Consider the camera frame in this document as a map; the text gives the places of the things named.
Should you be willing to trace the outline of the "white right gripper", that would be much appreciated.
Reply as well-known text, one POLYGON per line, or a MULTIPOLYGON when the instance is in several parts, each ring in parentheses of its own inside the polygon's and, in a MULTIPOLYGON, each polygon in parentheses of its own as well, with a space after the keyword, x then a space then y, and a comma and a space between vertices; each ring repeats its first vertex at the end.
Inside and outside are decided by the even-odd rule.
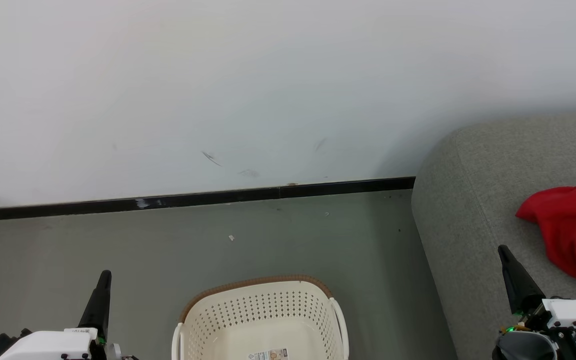
POLYGON ((499 245, 497 251, 502 264, 510 311, 513 314, 526 316, 543 305, 551 315, 550 324, 576 324, 576 300, 545 299, 544 292, 512 251, 505 244, 499 245))

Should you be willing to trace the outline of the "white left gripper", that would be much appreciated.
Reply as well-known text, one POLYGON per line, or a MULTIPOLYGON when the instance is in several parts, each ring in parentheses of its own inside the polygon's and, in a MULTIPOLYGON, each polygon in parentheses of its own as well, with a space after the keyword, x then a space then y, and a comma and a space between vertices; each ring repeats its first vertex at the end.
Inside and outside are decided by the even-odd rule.
POLYGON ((41 330, 13 340, 0 360, 91 360, 92 344, 106 343, 111 305, 112 272, 101 272, 78 328, 41 330))

